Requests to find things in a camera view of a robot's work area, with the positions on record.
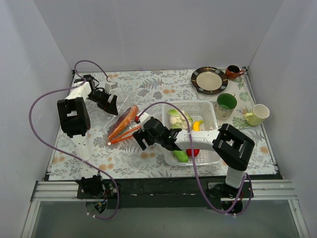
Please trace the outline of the clear zip top bag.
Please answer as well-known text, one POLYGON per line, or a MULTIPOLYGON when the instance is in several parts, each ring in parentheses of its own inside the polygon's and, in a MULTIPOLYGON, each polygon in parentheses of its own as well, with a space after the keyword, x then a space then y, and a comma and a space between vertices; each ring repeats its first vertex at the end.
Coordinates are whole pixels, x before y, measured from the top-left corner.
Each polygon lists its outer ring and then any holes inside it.
POLYGON ((118 98, 116 103, 118 115, 110 115, 104 126, 106 146, 130 139, 132 134, 141 128, 135 122, 135 117, 140 112, 135 97, 126 94, 118 98))

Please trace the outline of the fake orange red fruit slice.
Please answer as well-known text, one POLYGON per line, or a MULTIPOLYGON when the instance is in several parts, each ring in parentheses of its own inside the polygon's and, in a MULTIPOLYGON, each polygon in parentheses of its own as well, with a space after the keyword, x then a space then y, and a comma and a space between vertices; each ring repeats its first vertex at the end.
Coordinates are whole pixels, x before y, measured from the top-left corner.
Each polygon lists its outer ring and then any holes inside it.
POLYGON ((118 136, 127 126, 134 121, 135 116, 138 114, 139 108, 137 105, 133 105, 128 108, 119 119, 110 126, 107 132, 108 141, 112 141, 118 136))

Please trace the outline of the fake cauliflower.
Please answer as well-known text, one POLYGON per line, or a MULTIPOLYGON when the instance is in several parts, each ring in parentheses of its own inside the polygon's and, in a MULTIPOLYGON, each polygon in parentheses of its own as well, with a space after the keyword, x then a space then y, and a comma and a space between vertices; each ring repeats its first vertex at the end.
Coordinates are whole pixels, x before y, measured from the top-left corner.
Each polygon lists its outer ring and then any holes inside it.
POLYGON ((186 122, 183 115, 176 109, 171 109, 168 111, 169 114, 169 123, 171 125, 171 129, 184 129, 187 130, 188 128, 192 128, 193 119, 192 117, 187 114, 184 110, 182 113, 186 116, 188 123, 186 122))

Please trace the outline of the fake green leaf vegetable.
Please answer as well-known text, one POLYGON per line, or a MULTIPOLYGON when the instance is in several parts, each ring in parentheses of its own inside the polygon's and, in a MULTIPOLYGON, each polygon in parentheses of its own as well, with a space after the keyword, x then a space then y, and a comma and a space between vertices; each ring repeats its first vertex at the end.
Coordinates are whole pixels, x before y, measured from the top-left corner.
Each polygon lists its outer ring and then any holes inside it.
POLYGON ((188 155, 185 151, 173 151, 173 154, 181 163, 187 163, 189 161, 188 155))

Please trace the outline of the fake red bell pepper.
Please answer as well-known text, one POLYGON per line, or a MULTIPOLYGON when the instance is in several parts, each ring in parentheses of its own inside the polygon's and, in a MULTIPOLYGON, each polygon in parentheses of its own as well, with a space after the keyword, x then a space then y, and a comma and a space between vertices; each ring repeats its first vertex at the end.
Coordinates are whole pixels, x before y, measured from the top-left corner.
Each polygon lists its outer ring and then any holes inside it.
POLYGON ((200 149, 194 149, 193 152, 191 149, 186 150, 187 156, 189 157, 192 157, 192 156, 196 157, 199 154, 199 152, 200 152, 200 149))

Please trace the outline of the fake yellow banana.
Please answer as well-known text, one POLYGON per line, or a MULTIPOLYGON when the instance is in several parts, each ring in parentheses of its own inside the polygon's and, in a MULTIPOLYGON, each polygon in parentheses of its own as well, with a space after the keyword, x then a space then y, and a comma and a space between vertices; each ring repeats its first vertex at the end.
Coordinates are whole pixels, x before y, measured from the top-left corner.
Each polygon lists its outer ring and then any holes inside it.
POLYGON ((200 126, 203 123, 203 120, 199 120, 193 123, 193 130, 194 131, 200 131, 200 126))

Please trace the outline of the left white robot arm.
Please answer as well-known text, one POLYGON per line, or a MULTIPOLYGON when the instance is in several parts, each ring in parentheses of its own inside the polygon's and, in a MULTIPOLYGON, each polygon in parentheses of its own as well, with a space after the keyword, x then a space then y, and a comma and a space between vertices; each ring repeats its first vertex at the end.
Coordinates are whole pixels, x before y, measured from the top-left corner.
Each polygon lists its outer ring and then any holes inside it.
POLYGON ((57 102, 58 115, 61 129, 71 139, 76 156, 81 159, 82 177, 77 183, 83 191, 94 198, 104 196, 106 189, 102 183, 102 176, 91 164, 92 151, 89 142, 91 128, 90 117, 85 101, 95 102, 98 108, 111 115, 118 115, 116 95, 111 95, 111 89, 116 88, 116 83, 108 82, 105 88, 99 87, 99 82, 90 74, 84 75, 74 81, 75 88, 69 95, 57 102))

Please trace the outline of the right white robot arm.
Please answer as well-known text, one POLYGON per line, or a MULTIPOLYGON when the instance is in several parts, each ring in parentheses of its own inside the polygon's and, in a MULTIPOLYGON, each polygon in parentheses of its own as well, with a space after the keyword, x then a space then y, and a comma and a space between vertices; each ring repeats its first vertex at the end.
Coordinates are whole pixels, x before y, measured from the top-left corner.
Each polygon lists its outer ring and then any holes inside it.
POLYGON ((235 197, 242 191, 242 181, 248 167, 255 143, 244 133, 230 124, 209 131, 191 131, 169 129, 161 121, 150 116, 136 116, 135 122, 141 128, 133 133, 134 139, 142 150, 155 143, 168 151, 200 149, 215 151, 228 165, 224 191, 235 197))

